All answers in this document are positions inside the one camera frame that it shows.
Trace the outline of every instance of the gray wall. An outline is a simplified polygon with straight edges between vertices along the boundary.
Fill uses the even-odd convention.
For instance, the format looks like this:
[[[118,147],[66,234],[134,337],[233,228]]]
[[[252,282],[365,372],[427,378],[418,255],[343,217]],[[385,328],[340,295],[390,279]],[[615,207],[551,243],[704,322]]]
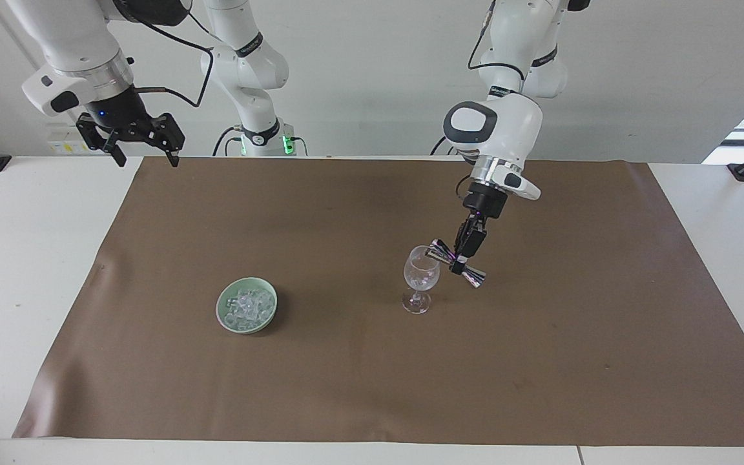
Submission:
[[[207,21],[203,2],[195,12]],[[422,154],[442,134],[454,104],[485,89],[466,59],[488,0],[376,2],[253,0],[260,28],[291,66],[272,92],[278,114],[319,155]],[[145,27],[112,23],[140,85],[197,95],[199,53]],[[173,32],[212,39],[191,21]],[[535,158],[699,162],[744,117],[744,0],[594,0],[564,23],[567,91],[544,102]],[[41,62],[0,0],[0,150],[41,155],[50,121],[19,88]],[[151,114],[173,112],[185,155],[206,155],[233,106],[211,88],[201,109],[165,95],[145,97]],[[144,148],[128,150],[139,154]]]

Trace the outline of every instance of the brown paper mat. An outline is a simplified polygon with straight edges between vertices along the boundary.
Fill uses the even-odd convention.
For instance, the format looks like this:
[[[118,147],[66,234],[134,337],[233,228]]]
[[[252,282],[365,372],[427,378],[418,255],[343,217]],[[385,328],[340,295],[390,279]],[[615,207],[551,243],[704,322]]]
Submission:
[[[744,335],[646,165],[530,163],[484,287],[402,310],[468,171],[145,160],[14,436],[744,446]],[[243,276],[280,294],[256,336],[215,318]]]

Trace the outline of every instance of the table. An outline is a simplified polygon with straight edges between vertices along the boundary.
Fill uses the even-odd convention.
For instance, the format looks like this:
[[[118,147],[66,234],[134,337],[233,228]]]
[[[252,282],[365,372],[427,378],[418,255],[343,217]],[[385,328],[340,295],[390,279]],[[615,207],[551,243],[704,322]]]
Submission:
[[[437,157],[439,162],[449,160]],[[94,261],[141,159],[124,170],[103,157],[17,158],[0,174],[0,462],[744,462],[744,449],[248,444],[247,442],[6,439]],[[724,167],[652,165],[659,184],[744,330],[744,185]]]

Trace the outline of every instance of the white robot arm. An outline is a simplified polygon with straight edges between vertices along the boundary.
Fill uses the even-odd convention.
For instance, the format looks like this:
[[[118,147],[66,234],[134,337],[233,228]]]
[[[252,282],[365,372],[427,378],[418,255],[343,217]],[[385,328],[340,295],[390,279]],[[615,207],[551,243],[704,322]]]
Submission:
[[[454,273],[466,270],[487,236],[488,218],[498,218],[508,194],[538,200],[541,191],[522,175],[543,115],[532,97],[552,98],[564,90],[566,67],[558,60],[561,21],[590,0],[493,0],[481,30],[490,27],[492,47],[479,70],[490,88],[487,100],[449,110],[444,134],[472,162],[473,183],[464,198],[470,210],[455,239]]]
[[[275,123],[282,129],[262,89],[286,82],[289,67],[283,57],[263,42],[247,1],[206,3],[212,27],[231,46],[214,49],[219,57],[214,78],[235,101],[244,129],[254,127],[263,136]],[[8,4],[45,55],[46,64],[23,85],[39,111],[55,116],[83,105],[88,112],[76,125],[92,150],[109,153],[122,167],[126,158],[116,142],[141,141],[165,151],[177,167],[183,132],[170,114],[148,115],[140,98],[141,92],[166,89],[135,88],[131,61],[107,30],[107,21],[176,26],[189,14],[192,0],[8,0]],[[265,145],[275,139],[266,136]]]
[[[175,26],[191,0],[8,0],[24,29],[39,43],[46,64],[23,83],[36,108],[49,116],[80,105],[88,111],[77,129],[92,150],[109,153],[122,167],[119,141],[145,142],[176,167],[185,136],[170,114],[153,118],[133,85],[130,61],[107,30],[110,19]],[[107,133],[104,138],[97,128]]]
[[[274,113],[266,90],[289,80],[286,59],[263,39],[248,0],[205,0],[212,30],[224,45],[215,47],[212,79],[231,98],[240,115],[246,155],[284,156],[293,153],[292,126]],[[209,57],[203,56],[206,70]]]

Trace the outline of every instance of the green bowl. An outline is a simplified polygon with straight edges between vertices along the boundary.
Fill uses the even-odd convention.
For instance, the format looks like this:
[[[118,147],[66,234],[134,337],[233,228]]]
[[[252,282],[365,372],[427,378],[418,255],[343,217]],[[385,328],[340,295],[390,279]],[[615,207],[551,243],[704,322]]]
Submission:
[[[269,317],[266,318],[265,321],[257,321],[257,325],[254,327],[250,327],[250,329],[235,330],[231,329],[231,327],[225,326],[222,318],[224,318],[225,315],[228,314],[228,308],[225,306],[225,303],[230,298],[237,297],[237,291],[239,291],[240,289],[263,289],[263,291],[268,291],[269,294],[274,297],[274,307],[271,309]],[[237,333],[237,335],[253,335],[253,333],[257,333],[259,330],[263,329],[264,327],[268,326],[269,323],[271,323],[272,318],[274,318],[275,311],[277,311],[277,292],[274,290],[274,287],[272,287],[272,285],[267,282],[267,280],[261,280],[260,278],[255,277],[236,280],[235,282],[228,285],[228,287],[225,288],[220,294],[220,297],[218,298],[218,305],[216,306],[216,315],[218,315],[218,321],[220,322],[220,325],[225,329],[230,330],[232,333]]]

